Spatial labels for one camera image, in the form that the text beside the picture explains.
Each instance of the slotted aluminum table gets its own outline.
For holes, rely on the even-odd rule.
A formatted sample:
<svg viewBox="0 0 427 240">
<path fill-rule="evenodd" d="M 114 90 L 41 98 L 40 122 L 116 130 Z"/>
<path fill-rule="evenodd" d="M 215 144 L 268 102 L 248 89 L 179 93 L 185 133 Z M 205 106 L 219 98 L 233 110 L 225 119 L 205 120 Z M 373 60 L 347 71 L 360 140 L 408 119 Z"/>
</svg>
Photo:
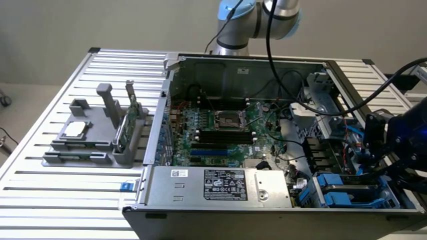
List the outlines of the slotted aluminum table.
<svg viewBox="0 0 427 240">
<path fill-rule="evenodd" d="M 128 105 L 125 81 L 133 80 L 137 101 L 155 113 L 165 79 L 164 57 L 160 52 L 114 49 L 86 54 L 0 168 L 0 239 L 137 239 L 117 209 L 118 199 L 129 201 L 134 193 L 121 194 L 118 189 L 140 176 L 152 117 L 130 169 L 44 167 L 41 159 L 69 117 L 72 100 L 85 98 L 90 105 L 104 104 L 96 93 L 98 83 L 109 83 L 113 98 Z M 335 60 L 365 98 L 384 82 L 384 75 L 361 60 Z M 368 106 L 401 114 L 411 102 L 388 87 Z"/>
</svg>

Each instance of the floor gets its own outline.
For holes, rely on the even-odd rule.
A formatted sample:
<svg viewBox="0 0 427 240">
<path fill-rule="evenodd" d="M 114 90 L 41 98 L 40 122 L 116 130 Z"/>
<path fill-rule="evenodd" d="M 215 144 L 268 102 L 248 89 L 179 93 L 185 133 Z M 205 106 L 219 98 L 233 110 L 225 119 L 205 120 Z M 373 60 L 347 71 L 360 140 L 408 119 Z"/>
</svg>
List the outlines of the floor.
<svg viewBox="0 0 427 240">
<path fill-rule="evenodd" d="M 0 83 L 0 89 L 12 98 L 12 105 L 0 107 L 0 127 L 8 131 L 17 141 L 25 136 L 60 88 L 61 86 L 57 85 Z M 415 87 L 415 91 L 425 93 L 427 86 L 420 83 Z M 6 144 L 14 148 L 10 140 L 6 141 Z M 0 166 L 5 160 L 6 157 L 0 155 Z M 401 231 L 399 234 L 389 234 L 380 240 L 425 240 L 425 235 L 427 227 L 416 232 Z"/>
</svg>

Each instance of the white label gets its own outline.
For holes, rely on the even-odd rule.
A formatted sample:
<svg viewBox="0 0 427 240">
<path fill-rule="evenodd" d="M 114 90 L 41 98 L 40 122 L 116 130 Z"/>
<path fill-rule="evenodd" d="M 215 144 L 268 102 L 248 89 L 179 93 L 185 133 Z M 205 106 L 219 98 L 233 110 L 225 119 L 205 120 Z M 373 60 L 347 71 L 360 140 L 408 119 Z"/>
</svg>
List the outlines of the white label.
<svg viewBox="0 0 427 240">
<path fill-rule="evenodd" d="M 172 169 L 171 177 L 172 178 L 187 178 L 188 177 L 188 169 Z"/>
<path fill-rule="evenodd" d="M 248 68 L 237 68 L 237 74 L 249 74 Z"/>
</svg>

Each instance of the green circuit board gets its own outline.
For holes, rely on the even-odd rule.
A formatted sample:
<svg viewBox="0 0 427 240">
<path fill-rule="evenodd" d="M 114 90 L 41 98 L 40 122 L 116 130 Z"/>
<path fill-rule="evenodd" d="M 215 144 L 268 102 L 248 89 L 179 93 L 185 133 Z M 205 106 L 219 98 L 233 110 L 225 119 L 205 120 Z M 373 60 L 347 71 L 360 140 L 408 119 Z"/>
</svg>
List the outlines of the green circuit board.
<svg viewBox="0 0 427 240">
<path fill-rule="evenodd" d="M 283 139 L 281 133 L 271 130 L 265 127 L 267 121 L 272 124 L 276 122 L 276 114 L 271 114 L 272 111 L 263 111 L 261 107 L 268 106 L 268 103 L 259 102 L 249 106 L 244 112 L 232 110 L 205 110 L 193 107 L 191 104 L 179 112 L 175 112 L 177 122 L 175 122 L 175 137 L 173 137 L 173 166 L 204 166 L 204 167 L 241 167 L 244 160 L 247 159 L 271 159 L 275 160 L 272 154 L 272 146 L 277 151 L 283 146 L 283 143 L 273 140 L 268 136 L 269 134 Z M 243 120 L 240 127 L 235 126 L 235 123 L 217 122 L 219 112 L 224 116 L 240 116 Z M 201 131 L 237 131 L 237 132 L 255 132 L 253 137 L 257 140 L 253 144 L 227 144 L 227 156 L 211 156 L 211 155 L 191 155 L 192 144 L 196 144 L 195 140 L 196 130 Z M 197 157 L 199 162 L 192 162 L 191 158 Z"/>
</svg>

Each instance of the power supply label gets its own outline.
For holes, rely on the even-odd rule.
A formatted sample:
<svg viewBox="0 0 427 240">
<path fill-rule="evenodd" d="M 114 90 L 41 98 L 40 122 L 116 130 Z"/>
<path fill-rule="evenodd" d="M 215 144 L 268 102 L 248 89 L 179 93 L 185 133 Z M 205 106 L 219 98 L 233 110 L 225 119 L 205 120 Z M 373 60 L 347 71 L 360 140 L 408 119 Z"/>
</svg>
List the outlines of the power supply label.
<svg viewBox="0 0 427 240">
<path fill-rule="evenodd" d="M 204 170 L 203 197 L 216 201 L 247 201 L 244 170 Z"/>
</svg>

